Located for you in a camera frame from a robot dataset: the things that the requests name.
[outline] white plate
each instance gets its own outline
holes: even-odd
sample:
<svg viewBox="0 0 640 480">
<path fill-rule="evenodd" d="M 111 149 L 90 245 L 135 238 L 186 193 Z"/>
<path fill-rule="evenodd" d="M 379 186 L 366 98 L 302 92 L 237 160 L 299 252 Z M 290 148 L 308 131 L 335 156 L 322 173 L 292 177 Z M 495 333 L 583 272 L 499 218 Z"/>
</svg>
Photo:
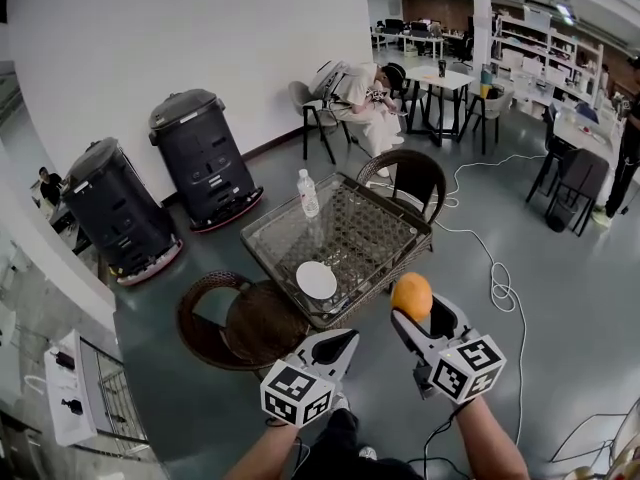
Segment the white plate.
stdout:
<svg viewBox="0 0 640 480">
<path fill-rule="evenodd" d="M 317 261 L 306 261 L 296 271 L 298 286 L 309 297 L 328 299 L 336 293 L 338 281 L 331 268 Z"/>
</svg>

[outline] orange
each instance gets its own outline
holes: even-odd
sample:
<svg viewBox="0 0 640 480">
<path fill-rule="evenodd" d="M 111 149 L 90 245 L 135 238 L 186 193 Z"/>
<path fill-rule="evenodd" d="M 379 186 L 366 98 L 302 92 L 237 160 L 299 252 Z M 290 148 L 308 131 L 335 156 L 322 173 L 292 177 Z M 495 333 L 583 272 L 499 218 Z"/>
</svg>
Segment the orange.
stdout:
<svg viewBox="0 0 640 480">
<path fill-rule="evenodd" d="M 401 309 L 416 322 L 424 320 L 433 306 L 433 291 L 429 281 L 420 274 L 407 272 L 393 288 L 391 306 Z"/>
</svg>

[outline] backpack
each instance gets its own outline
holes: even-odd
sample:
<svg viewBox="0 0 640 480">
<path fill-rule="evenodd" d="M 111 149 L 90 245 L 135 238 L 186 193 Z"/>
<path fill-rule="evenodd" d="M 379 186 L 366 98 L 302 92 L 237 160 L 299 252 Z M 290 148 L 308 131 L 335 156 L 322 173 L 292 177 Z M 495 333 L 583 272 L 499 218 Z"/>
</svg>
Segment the backpack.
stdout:
<svg viewBox="0 0 640 480">
<path fill-rule="evenodd" d="M 318 100 L 330 102 L 333 100 L 333 92 L 338 84 L 346 76 L 349 64 L 344 61 L 330 60 L 322 66 L 309 84 L 309 92 Z"/>
</svg>

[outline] cylindrical robot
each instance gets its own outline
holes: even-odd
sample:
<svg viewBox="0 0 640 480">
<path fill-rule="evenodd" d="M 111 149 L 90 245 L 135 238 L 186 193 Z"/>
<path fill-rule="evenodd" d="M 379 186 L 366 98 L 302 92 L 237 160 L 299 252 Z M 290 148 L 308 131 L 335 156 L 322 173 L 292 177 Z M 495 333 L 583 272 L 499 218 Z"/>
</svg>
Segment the cylindrical robot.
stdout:
<svg viewBox="0 0 640 480">
<path fill-rule="evenodd" d="M 76 160 L 62 201 L 122 285 L 153 276 L 182 248 L 169 213 L 149 195 L 114 138 L 92 144 Z"/>
<path fill-rule="evenodd" d="M 160 149 L 191 229 L 231 222 L 262 197 L 224 118 L 224 103 L 204 89 L 170 95 L 149 118 L 149 140 Z"/>
</svg>

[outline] white pants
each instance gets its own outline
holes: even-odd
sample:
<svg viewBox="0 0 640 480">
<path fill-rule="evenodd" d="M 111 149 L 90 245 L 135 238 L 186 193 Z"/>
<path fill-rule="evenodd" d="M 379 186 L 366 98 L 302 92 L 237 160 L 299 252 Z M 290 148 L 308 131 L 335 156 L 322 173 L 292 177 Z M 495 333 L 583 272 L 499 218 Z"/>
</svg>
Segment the white pants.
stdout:
<svg viewBox="0 0 640 480">
<path fill-rule="evenodd" d="M 365 149 L 372 157 L 390 149 L 391 138 L 400 133 L 400 120 L 391 114 L 384 103 L 371 103 L 359 114 L 354 114 L 350 108 L 334 110 L 337 119 L 348 123 L 363 125 L 367 143 Z"/>
</svg>

